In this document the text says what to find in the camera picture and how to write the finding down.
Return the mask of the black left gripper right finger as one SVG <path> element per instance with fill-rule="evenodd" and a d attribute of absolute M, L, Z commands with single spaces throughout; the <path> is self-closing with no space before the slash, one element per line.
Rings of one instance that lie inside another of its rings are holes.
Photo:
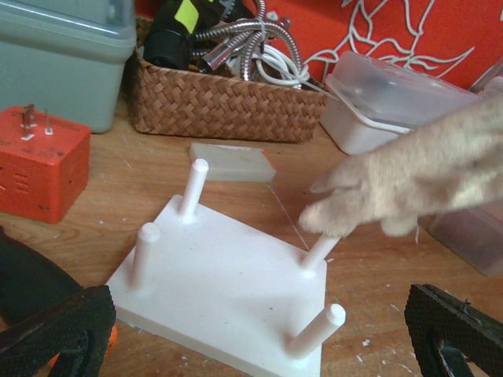
<path fill-rule="evenodd" d="M 502 375 L 502 323 L 431 284 L 413 284 L 404 312 L 423 376 Z"/>

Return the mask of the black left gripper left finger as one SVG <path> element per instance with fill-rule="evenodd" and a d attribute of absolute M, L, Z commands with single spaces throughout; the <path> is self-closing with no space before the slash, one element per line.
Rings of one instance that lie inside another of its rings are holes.
<path fill-rule="evenodd" d="M 87 287 L 1 333 L 1 375 L 97 376 L 116 322 L 106 285 Z"/>

